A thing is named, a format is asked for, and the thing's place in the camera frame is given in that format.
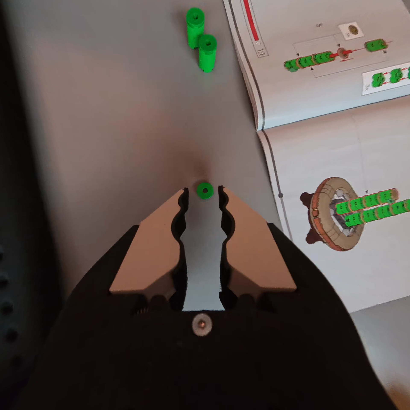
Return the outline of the open instruction booklet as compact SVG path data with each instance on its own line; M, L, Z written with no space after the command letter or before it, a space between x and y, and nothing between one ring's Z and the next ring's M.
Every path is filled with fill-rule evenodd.
M283 232L350 312L409 296L405 1L223 1Z

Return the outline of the grey desk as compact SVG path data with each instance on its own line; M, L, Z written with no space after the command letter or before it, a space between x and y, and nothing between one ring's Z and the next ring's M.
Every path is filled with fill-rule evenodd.
M228 185L276 218L263 154L253 132L222 5L207 18L222 46L215 74L201 74L183 41L177 1L6 1L18 56L27 69L42 178L59 250L74 267L80 250L102 250L91 222L114 238L177 185L203 177ZM369 315L409 296L359 310Z

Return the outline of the green round brick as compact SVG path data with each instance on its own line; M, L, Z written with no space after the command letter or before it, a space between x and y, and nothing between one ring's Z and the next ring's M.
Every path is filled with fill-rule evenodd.
M191 49L196 49L198 48L199 38L204 33L204 12L197 7L190 8L186 13L186 24L188 45Z
M198 64L205 73L214 69L217 53L217 40L211 34L203 34L198 41Z

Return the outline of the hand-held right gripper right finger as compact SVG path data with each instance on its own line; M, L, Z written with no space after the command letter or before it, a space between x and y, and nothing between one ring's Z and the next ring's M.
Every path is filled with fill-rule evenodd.
M222 185L218 187L218 204L226 234L220 262L220 301L236 303L243 295L257 301L265 293L295 292L295 281L265 218Z

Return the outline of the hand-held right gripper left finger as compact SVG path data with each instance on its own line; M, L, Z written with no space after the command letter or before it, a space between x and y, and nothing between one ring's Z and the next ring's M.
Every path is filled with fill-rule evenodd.
M189 190L183 188L140 223L110 293L140 294L148 301L157 295L185 300L187 263L181 236L188 206Z

